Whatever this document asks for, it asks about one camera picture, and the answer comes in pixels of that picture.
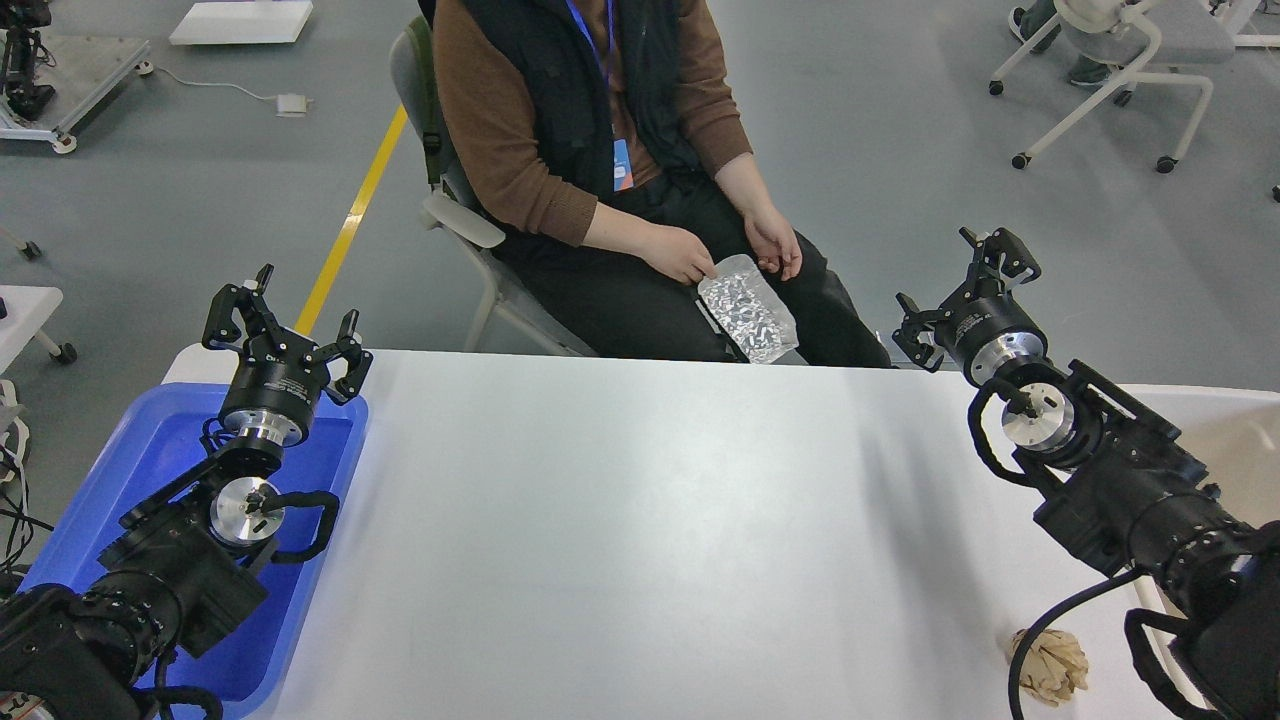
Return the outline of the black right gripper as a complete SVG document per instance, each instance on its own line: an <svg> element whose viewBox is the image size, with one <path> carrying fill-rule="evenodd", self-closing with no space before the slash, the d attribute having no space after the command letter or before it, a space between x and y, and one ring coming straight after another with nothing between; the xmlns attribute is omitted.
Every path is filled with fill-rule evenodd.
<svg viewBox="0 0 1280 720"><path fill-rule="evenodd" d="M928 373L941 369L947 352L965 379L979 388L1048 359L1043 331L1012 295L1015 287L1038 281L1042 266L1007 228L980 234L963 227L959 233L973 251L957 288L960 301L922 310L914 299L897 292L902 320L892 340L906 360ZM933 340L923 340L924 334L933 334Z"/></svg>

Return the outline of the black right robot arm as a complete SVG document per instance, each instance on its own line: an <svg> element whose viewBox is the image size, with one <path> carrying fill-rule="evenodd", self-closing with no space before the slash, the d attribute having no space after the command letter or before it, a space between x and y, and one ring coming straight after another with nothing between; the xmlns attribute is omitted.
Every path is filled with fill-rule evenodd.
<svg viewBox="0 0 1280 720"><path fill-rule="evenodd" d="M1180 719L1275 719L1277 523L1235 519L1174 424L1082 361L1053 365L1012 296L1042 273L1018 236L961 236L973 251L964 282L936 309L899 293L893 342L927 372L955 361L977 391L966 425L982 462L1038 491L1036 523L1103 575L1036 621L1012 666L1056 618L1147 575L1178 610L1125 618L1133 666L1155 698Z"/></svg>

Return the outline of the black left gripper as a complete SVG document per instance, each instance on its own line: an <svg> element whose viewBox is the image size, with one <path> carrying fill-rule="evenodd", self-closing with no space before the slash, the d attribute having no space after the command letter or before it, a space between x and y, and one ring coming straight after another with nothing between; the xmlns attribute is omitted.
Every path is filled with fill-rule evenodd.
<svg viewBox="0 0 1280 720"><path fill-rule="evenodd" d="M239 355L218 413L221 427L241 436L256 433L289 448L307 439L320 395L337 406L358 396L372 368L372 354L362 346L357 309L343 315L329 345L285 342L285 329L265 300L274 269L264 264L251 281L224 284L214 295L202 346Z"/></svg>

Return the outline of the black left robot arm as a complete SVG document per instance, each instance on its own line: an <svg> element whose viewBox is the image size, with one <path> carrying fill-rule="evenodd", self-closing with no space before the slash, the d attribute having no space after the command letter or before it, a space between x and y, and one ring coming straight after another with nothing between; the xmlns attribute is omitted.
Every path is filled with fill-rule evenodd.
<svg viewBox="0 0 1280 720"><path fill-rule="evenodd" d="M179 651L209 652L268 598L260 573L296 565L330 543L340 501L329 489L283 492L271 482L303 443L323 396L356 398L372 365L348 311L329 345L282 325L265 291L273 265L214 296L201 338L237 354L204 460L120 516L87 589L45 583L3 605L5 719L170 719L178 705L207 719L223 702L173 685Z"/></svg>

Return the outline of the person left hand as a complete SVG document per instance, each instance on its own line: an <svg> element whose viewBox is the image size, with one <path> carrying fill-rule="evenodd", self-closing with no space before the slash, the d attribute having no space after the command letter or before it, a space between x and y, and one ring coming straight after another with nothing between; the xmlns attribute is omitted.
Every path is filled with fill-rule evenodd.
<svg viewBox="0 0 1280 720"><path fill-rule="evenodd" d="M786 217L769 202L741 210L741 214L758 269L782 282L797 277L803 269L803 251Z"/></svg>

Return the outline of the person right hand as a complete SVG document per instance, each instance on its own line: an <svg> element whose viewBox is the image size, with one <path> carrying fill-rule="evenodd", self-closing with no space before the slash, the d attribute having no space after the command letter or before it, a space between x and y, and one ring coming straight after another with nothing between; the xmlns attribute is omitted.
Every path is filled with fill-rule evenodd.
<svg viewBox="0 0 1280 720"><path fill-rule="evenodd" d="M691 232L646 223L627 238L625 252L680 284L698 284L718 275L707 246Z"/></svg>

